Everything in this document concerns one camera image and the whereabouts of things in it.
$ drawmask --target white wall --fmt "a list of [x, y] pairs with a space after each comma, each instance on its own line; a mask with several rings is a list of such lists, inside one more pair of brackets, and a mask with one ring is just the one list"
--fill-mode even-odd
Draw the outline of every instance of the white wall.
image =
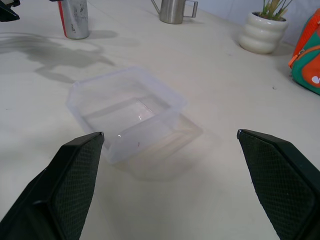
[[[199, 8], [243, 25], [249, 12], [260, 12], [263, 0], [198, 0]], [[284, 40], [295, 44], [308, 18], [320, 8], [320, 0], [293, 0], [284, 17], [290, 25]]]

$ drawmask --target colorful bag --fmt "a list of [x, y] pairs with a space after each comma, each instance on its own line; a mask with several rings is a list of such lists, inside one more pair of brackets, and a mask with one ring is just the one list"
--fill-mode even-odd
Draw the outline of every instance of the colorful bag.
[[320, 95], [320, 8], [305, 24], [289, 66], [298, 84]]

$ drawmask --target table surface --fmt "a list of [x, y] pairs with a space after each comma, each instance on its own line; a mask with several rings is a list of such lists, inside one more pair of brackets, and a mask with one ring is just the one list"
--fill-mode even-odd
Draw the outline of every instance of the table surface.
[[92, 32], [78, 41], [63, 36], [54, 2], [15, 11], [21, 20], [0, 28], [0, 218], [61, 145], [84, 135], [65, 105], [72, 83], [139, 66], [188, 101], [183, 131], [153, 157], [101, 158], [81, 239], [278, 239], [236, 134], [286, 139], [320, 168], [320, 98], [289, 77], [291, 46], [256, 55], [238, 46], [240, 26], [203, 11], [165, 24], [148, 0], [90, 0]]

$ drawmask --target translucent plastic box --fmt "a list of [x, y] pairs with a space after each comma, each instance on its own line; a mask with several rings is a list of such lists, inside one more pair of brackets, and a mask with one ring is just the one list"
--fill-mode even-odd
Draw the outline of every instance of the translucent plastic box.
[[170, 134], [186, 102], [133, 67], [76, 82], [66, 104], [87, 133], [104, 132], [102, 154], [113, 164]]

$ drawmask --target white plant pot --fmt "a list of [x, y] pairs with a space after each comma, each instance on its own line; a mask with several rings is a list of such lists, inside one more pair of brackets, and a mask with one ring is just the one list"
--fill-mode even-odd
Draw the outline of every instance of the white plant pot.
[[258, 12], [248, 15], [239, 44], [245, 50], [256, 54], [270, 54], [279, 45], [288, 27], [288, 21], [274, 21], [257, 16]]

